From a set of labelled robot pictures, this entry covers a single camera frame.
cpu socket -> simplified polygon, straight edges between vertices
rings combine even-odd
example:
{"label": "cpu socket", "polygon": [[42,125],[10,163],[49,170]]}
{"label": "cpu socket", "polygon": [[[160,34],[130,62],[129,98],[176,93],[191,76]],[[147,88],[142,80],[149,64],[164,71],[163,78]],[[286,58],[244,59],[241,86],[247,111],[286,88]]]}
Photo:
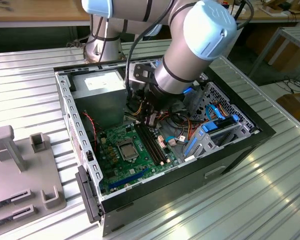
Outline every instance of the cpu socket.
{"label": "cpu socket", "polygon": [[128,138],[124,141],[119,142],[117,144],[117,147],[120,151],[123,160],[125,161],[135,159],[139,156],[139,153],[135,147],[132,138]]}

green circuit board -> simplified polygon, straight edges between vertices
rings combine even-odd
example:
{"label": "green circuit board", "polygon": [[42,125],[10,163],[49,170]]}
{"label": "green circuit board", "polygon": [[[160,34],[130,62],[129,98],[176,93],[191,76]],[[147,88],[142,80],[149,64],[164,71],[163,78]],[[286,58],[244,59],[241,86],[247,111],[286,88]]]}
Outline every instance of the green circuit board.
{"label": "green circuit board", "polygon": [[[154,139],[156,139],[158,135],[161,135],[158,129],[151,130],[153,131]],[[166,149],[166,152],[162,150],[162,152],[169,161],[163,165],[155,165],[144,143],[138,136],[133,123],[99,132],[97,136],[98,139],[101,140],[98,163],[103,174],[103,179],[99,185],[103,195],[113,193],[114,191],[124,188],[127,184],[128,186],[135,184],[179,164],[171,147],[167,146],[168,150]],[[123,159],[123,155],[118,148],[118,143],[125,140],[132,140],[139,155],[138,157],[130,160]],[[142,174],[142,176],[126,184],[110,188],[111,184],[135,176],[136,174]]]}

aluminum profile table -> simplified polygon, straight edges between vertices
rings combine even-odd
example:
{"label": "aluminum profile table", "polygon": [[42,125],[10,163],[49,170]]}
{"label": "aluminum profile table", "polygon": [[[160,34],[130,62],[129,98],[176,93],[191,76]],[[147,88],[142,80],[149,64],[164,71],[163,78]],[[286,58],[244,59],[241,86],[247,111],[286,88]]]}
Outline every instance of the aluminum profile table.
{"label": "aluminum profile table", "polygon": [[284,48],[288,45],[289,42],[294,43],[300,48],[300,27],[279,27],[275,33],[273,34],[272,38],[269,40],[267,45],[264,47],[258,58],[255,60],[255,62],[252,65],[251,71],[249,72],[248,76],[251,78],[258,67],[260,66],[263,59],[266,57],[272,46],[276,43],[276,41],[279,39],[279,37],[284,37],[287,41],[284,42],[278,49],[278,51],[275,53],[277,56],[273,56],[272,58],[277,58],[281,52],[284,50]]}
{"label": "aluminum profile table", "polygon": [[[161,55],[169,40],[145,41],[133,57]],[[124,44],[124,52],[130,43]],[[101,239],[76,183],[77,161],[62,118],[53,67],[83,63],[81,49],[0,53],[0,126],[15,138],[49,135],[67,206],[0,236]],[[300,124],[220,57],[212,69],[276,131],[236,169],[104,239],[300,239]]]}

yellow wire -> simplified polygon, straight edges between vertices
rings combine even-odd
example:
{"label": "yellow wire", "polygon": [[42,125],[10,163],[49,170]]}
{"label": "yellow wire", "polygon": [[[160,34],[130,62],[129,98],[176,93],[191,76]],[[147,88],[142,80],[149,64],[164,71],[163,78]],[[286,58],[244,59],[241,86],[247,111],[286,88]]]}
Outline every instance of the yellow wire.
{"label": "yellow wire", "polygon": [[142,103],[143,103],[143,102],[141,102],[138,111],[136,111],[135,113],[132,113],[133,116],[136,116],[136,115],[138,115],[138,114],[141,112],[141,109],[142,109]]}
{"label": "yellow wire", "polygon": [[223,114],[224,114],[225,116],[228,116],[228,115],[226,114],[224,108],[221,106],[221,104],[219,104],[219,107],[220,107],[221,111],[223,112]]}

ram slot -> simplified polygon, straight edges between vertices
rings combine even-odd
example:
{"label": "ram slot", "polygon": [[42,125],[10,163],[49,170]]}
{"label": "ram slot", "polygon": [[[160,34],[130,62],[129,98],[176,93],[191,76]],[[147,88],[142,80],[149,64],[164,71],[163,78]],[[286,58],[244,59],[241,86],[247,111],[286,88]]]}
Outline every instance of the ram slot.
{"label": "ram slot", "polygon": [[166,162],[167,159],[165,155],[159,148],[157,142],[154,140],[148,128],[143,124],[136,124],[134,126],[134,129],[145,145],[145,148],[150,154],[154,165],[158,166],[160,162]]}

